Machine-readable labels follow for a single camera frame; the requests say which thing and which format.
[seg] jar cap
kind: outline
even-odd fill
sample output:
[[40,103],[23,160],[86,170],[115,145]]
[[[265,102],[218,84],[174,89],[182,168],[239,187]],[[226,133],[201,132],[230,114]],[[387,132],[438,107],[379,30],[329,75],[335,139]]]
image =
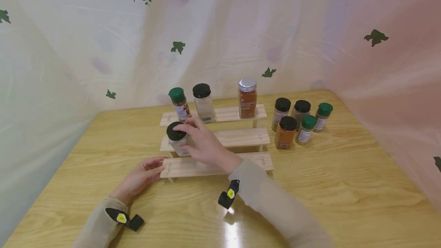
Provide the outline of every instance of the jar cap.
[[193,87],[193,96],[195,98],[206,98],[210,96],[211,89],[206,83],[198,83]]
[[251,92],[257,87],[257,82],[253,78],[243,78],[239,81],[239,90],[243,92]]
[[328,117],[334,110],[330,103],[321,103],[318,105],[317,114],[323,117]]
[[179,131],[179,130],[173,130],[173,128],[175,126],[177,126],[178,124],[182,124],[181,122],[173,122],[171,124],[169,124],[169,126],[167,127],[167,136],[170,140],[172,141],[179,141],[182,138],[185,137],[185,135],[187,135],[186,132],[183,131]]
[[288,112],[291,107],[291,101],[287,98],[278,98],[274,107],[281,112]]
[[297,127],[297,120],[291,116],[284,116],[280,119],[279,125],[284,130],[293,131]]
[[304,115],[302,120],[302,127],[304,129],[313,129],[317,123],[316,117],[312,115]]
[[298,112],[306,113],[311,110],[311,104],[308,101],[305,100],[298,100],[296,104],[294,105],[294,108]]
[[168,95],[173,103],[182,103],[185,101],[184,90],[180,87],[172,88],[170,92],[168,92]]

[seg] wood grain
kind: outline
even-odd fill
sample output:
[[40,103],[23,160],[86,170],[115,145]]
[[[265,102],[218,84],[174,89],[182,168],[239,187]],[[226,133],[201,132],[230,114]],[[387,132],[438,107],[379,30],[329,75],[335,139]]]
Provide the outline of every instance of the wood grain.
[[[250,147],[261,146],[270,143],[270,136],[266,128],[250,128],[222,130],[213,132],[224,147]],[[168,137],[162,138],[160,152],[174,152],[174,148],[168,143]]]
[[[274,170],[271,155],[268,152],[238,153],[243,159],[250,159],[262,169]],[[164,170],[161,178],[183,178],[194,176],[224,175],[223,170],[215,165],[207,165],[195,161],[191,157],[167,158],[163,161]]]
[[[440,214],[332,92],[261,95],[258,103],[269,117],[278,97],[308,100],[313,112],[321,102],[334,106],[323,132],[314,132],[305,146],[277,150],[269,130],[266,149],[273,179],[314,214],[336,247],[441,247]],[[236,106],[237,98],[214,103]],[[173,106],[98,114],[5,247],[70,247],[93,208],[137,163],[158,155],[165,133],[158,121],[168,111]],[[271,120],[260,126],[270,129]],[[241,129],[250,122],[208,127]],[[125,230],[112,247],[285,247],[272,225],[241,199],[230,212],[217,204],[228,185],[225,175],[156,182],[131,207],[132,216],[144,218],[144,227]]]
[[[252,121],[252,120],[262,120],[266,119],[266,111],[263,104],[256,105],[256,117],[254,119],[241,119],[239,117],[239,107],[238,106],[229,106],[228,108],[215,108],[214,112],[216,114],[216,121],[212,123],[222,123],[222,122],[231,122],[231,121]],[[193,111],[191,113],[194,116],[197,116],[198,113]],[[178,115],[176,111],[173,112],[165,112],[162,114],[161,121],[159,126],[168,126],[169,124],[179,121]]]

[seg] wooden table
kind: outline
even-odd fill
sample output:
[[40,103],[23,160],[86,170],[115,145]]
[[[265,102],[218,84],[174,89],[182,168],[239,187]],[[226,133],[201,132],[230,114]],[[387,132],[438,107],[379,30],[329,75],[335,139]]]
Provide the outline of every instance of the wooden table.
[[[293,102],[309,100],[314,112],[320,102],[334,106],[325,130],[314,133],[304,147],[275,149],[270,125],[275,99],[281,96]],[[258,102],[268,113],[260,126],[268,128],[272,141],[266,149],[273,158],[273,178],[313,212],[337,247],[441,247],[440,214],[334,94],[321,90],[264,95]],[[215,101],[216,107],[236,103],[237,99]],[[93,208],[135,164],[159,154],[165,134],[159,121],[170,109],[97,115],[5,247],[68,247]],[[237,129],[250,123],[209,127]],[[240,199],[231,213],[217,204],[227,186],[223,175],[155,183],[131,210],[146,220],[145,226],[138,233],[124,230],[112,245],[284,247],[278,232]]]

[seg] yellow sticker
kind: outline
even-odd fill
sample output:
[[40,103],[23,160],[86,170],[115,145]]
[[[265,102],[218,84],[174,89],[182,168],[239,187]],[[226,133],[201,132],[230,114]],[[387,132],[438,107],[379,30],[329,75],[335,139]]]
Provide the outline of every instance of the yellow sticker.
[[228,192],[227,192],[227,196],[228,196],[229,198],[233,199],[234,196],[235,196],[234,191],[233,191],[232,189],[229,189]]
[[127,222],[127,218],[125,214],[118,214],[118,216],[116,217],[116,220],[120,223],[126,224]]

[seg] wooden spice rack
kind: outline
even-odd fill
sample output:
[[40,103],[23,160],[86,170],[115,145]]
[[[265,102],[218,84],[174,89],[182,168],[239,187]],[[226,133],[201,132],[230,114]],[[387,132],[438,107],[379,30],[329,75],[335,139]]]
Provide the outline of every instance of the wooden spice rack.
[[[237,155],[243,159],[250,159],[266,171],[274,170],[269,152],[248,152]],[[166,158],[163,161],[163,166],[164,170],[160,176],[168,179],[225,174],[217,166],[200,163],[191,157]]]
[[[239,117],[238,106],[229,108],[215,108],[216,121],[212,123],[244,121]],[[270,136],[267,128],[258,128],[258,121],[267,118],[264,105],[256,105],[256,117],[249,119],[253,121],[253,127],[250,129],[222,130],[213,132],[224,147],[258,147],[259,152],[238,153],[244,159],[250,159],[262,167],[264,170],[273,170],[273,162],[268,152],[263,152],[263,146],[270,144]],[[165,127],[178,121],[176,112],[165,112],[162,115],[159,126]],[[165,169],[161,172],[161,178],[172,178],[222,175],[223,171],[216,166],[206,165],[195,161],[191,157],[175,157],[172,154],[175,150],[168,143],[168,137],[162,138],[161,152],[168,152],[170,158],[163,161]]]
[[[216,114],[216,121],[213,123],[222,123],[222,122],[233,122],[233,121],[243,121],[239,117],[239,107],[231,106],[229,108],[215,108],[214,112]],[[263,104],[258,104],[256,106],[256,117],[254,119],[250,119],[253,121],[253,128],[258,126],[258,121],[262,119],[266,119],[266,111]],[[160,127],[168,126],[173,122],[179,121],[178,115],[175,112],[165,112],[162,114],[161,122],[159,123]]]

